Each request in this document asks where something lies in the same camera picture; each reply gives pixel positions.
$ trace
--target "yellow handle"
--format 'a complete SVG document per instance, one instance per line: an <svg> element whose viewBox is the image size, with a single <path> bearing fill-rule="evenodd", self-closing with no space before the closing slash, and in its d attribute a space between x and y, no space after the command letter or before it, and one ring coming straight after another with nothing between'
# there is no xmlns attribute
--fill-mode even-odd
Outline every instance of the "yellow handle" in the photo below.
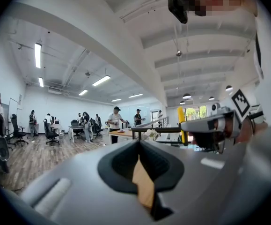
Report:
<svg viewBox="0 0 271 225"><path fill-rule="evenodd" d="M179 123L185 122L185 117L184 117L182 107L178 107L177 111L178 111ZM185 143L185 134L183 131L181 131L181 137L182 137L182 143Z"/></svg>

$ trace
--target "black pants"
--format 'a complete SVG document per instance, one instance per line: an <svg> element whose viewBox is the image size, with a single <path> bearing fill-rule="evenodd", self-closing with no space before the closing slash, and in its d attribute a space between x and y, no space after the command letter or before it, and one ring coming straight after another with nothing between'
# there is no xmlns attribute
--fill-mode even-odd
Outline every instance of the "black pants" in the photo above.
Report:
<svg viewBox="0 0 271 225"><path fill-rule="evenodd" d="M112 129L112 128L111 128L111 129L109 130L109 132L118 131L118 130L120 130L120 129ZM117 143L117 138L118 138L117 136L111 136L111 142L112 142L112 143Z"/></svg>

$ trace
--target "wooden floor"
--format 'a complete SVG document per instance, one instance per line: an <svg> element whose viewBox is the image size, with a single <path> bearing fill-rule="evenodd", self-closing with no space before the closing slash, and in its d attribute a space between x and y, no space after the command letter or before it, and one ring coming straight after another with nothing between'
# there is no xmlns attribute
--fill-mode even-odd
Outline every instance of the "wooden floor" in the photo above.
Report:
<svg viewBox="0 0 271 225"><path fill-rule="evenodd" d="M16 191L18 194L24 190L35 178L42 175L45 171L54 168L68 158L82 152L91 151L109 145L109 136L103 135L103 138L94 138L94 142L85 142L82 139L75 139L75 143L69 140L66 134L64 139L60 140L53 147L46 145L45 135L39 135L31 139L26 135L23 147L18 144L10 152L10 159L7 162L10 173L0 173L0 184L7 189ZM154 184L142 167L140 161L137 162L134 169L133 182L139 187L139 201L146 207L151 208L154 195Z"/></svg>

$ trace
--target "white shirt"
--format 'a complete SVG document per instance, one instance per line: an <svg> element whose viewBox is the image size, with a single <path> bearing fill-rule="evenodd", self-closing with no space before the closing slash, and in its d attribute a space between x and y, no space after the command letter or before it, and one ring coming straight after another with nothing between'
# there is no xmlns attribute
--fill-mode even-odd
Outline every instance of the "white shirt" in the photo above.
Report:
<svg viewBox="0 0 271 225"><path fill-rule="evenodd" d="M111 129L120 129L120 119L122 119L121 115L118 113L118 114L114 114L113 112L109 114L108 116L108 120L112 121L112 122L117 122L117 125L114 125L114 124L109 124L109 127Z"/></svg>
<svg viewBox="0 0 271 225"><path fill-rule="evenodd" d="M45 119L47 119L47 123L51 123L52 121L52 117L49 115L45 116Z"/></svg>
<svg viewBox="0 0 271 225"><path fill-rule="evenodd" d="M260 1L257 1L256 30L261 54L261 68L257 54L254 54L255 67L260 81L255 94L266 122L271 126L271 15Z"/></svg>

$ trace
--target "man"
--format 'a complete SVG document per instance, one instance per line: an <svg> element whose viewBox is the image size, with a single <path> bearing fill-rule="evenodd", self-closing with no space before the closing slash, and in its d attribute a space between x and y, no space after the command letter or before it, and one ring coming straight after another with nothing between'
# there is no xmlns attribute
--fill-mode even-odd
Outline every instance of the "man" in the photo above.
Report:
<svg viewBox="0 0 271 225"><path fill-rule="evenodd" d="M101 118L99 117L98 114L96 114L96 120L95 120L96 124L99 125L99 122L101 122Z"/></svg>
<svg viewBox="0 0 271 225"><path fill-rule="evenodd" d="M140 109L136 109L136 114L135 114L135 125L140 125L141 124L141 121L144 120L144 118L142 119L141 118L141 115L140 115Z"/></svg>
<svg viewBox="0 0 271 225"><path fill-rule="evenodd" d="M47 114L45 119L47 120L48 132L50 132L51 124L53 124L53 120L52 120L52 117L50 116L50 113Z"/></svg>
<svg viewBox="0 0 271 225"><path fill-rule="evenodd" d="M162 110L159 110L158 112L158 119L160 119L162 117ZM158 127L162 127L162 122L158 122Z"/></svg>
<svg viewBox="0 0 271 225"><path fill-rule="evenodd" d="M80 125L80 119L81 119L81 113L78 113L78 117L77 117L78 125Z"/></svg>
<svg viewBox="0 0 271 225"><path fill-rule="evenodd" d="M93 140L90 137L90 128L91 124L89 123L89 114L87 112L83 112L83 119L84 119L84 135L86 142L92 142Z"/></svg>
<svg viewBox="0 0 271 225"><path fill-rule="evenodd" d="M31 111L31 114L29 115L29 128L30 128L30 135L38 136L37 129L36 129L36 123L37 123L37 117L34 114L34 110Z"/></svg>
<svg viewBox="0 0 271 225"><path fill-rule="evenodd" d="M120 130L119 121L127 123L128 121L123 120L121 115L118 113L120 111L119 107L115 106L113 112L108 116L108 124L110 126L109 132L118 131ZM117 143L117 136L111 136L112 143Z"/></svg>
<svg viewBox="0 0 271 225"><path fill-rule="evenodd" d="M253 133L257 134L265 130L268 125L271 126L271 15L259 0L180 1L186 10L195 10L200 15L217 15L221 12L233 11L242 7L255 16L257 34L254 63L260 81L255 94L263 109L267 123L256 124L256 127L251 129L251 122L245 119L236 142L246 142L252 137ZM230 133L229 129L232 127L232 124L228 124L229 122L226 121L226 133Z"/></svg>

